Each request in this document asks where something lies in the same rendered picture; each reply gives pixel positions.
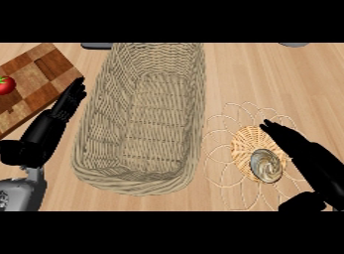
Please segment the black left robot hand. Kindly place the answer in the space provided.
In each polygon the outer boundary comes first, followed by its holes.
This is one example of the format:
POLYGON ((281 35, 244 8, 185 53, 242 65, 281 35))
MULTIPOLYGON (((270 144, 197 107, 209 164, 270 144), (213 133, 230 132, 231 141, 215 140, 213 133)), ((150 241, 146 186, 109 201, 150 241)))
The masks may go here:
POLYGON ((58 148, 67 124, 87 98, 85 77, 79 77, 51 109, 35 119, 20 140, 0 141, 0 162, 11 166, 42 167, 58 148))

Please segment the red tomato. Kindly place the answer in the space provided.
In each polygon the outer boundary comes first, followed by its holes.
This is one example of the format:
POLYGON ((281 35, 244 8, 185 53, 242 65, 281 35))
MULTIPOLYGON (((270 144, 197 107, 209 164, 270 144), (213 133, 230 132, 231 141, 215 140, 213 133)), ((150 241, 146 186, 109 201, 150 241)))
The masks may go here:
POLYGON ((0 95, 10 94, 17 86, 16 79, 11 76, 0 76, 0 95))

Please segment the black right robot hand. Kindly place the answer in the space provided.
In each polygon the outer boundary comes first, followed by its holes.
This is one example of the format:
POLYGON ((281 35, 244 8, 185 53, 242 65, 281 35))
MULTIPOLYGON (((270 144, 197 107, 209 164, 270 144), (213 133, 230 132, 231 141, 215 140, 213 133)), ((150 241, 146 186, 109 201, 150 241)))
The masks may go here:
POLYGON ((302 134, 270 120, 261 124, 262 131, 292 158, 314 191, 305 191, 286 201, 280 211, 323 211, 327 205, 344 209, 344 164, 333 153, 302 134))

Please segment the cupcake with pale frosting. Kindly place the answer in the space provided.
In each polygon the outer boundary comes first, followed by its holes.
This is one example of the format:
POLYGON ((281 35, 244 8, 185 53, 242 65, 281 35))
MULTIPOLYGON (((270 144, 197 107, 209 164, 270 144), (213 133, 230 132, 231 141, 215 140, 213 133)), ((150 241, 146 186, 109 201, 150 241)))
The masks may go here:
POLYGON ((277 154, 268 149, 258 149, 252 154, 252 171, 259 180, 275 183, 283 175, 281 163, 277 154))

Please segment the checkered wooden cutting board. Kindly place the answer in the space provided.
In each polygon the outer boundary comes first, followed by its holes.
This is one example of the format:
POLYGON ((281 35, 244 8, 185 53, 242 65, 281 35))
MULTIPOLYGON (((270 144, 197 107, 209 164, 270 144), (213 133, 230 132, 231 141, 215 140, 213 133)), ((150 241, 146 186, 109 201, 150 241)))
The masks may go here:
POLYGON ((78 77, 79 69, 51 43, 0 65, 0 76, 16 79, 16 90, 0 95, 0 140, 57 101, 78 77))

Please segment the round wicker placemat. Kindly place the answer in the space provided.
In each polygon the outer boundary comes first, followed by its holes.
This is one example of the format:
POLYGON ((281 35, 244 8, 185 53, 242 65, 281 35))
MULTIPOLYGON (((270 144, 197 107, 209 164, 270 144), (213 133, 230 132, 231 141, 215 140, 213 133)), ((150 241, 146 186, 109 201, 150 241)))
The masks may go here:
POLYGON ((252 102, 228 102, 208 118, 203 138, 205 177, 221 197, 225 210, 277 211, 298 194, 312 191, 292 158, 261 130, 264 120, 298 129, 289 115, 252 102), (280 160, 280 178, 268 183, 253 172, 252 156, 267 150, 280 160))

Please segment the beige wicker basket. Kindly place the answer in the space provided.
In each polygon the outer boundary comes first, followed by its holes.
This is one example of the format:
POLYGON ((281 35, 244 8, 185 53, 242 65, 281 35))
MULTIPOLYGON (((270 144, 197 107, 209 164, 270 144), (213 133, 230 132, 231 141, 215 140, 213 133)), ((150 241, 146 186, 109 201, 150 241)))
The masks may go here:
POLYGON ((202 157, 205 113, 205 46, 115 44, 73 146, 79 179, 135 196, 184 189, 202 157))

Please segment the dark grey flat object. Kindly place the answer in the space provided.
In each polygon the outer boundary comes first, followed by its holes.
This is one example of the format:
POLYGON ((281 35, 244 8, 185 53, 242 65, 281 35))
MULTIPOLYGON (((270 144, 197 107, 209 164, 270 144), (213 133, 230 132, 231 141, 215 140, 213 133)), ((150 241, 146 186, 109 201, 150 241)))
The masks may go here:
POLYGON ((113 43, 82 43, 87 50, 112 50, 113 43))

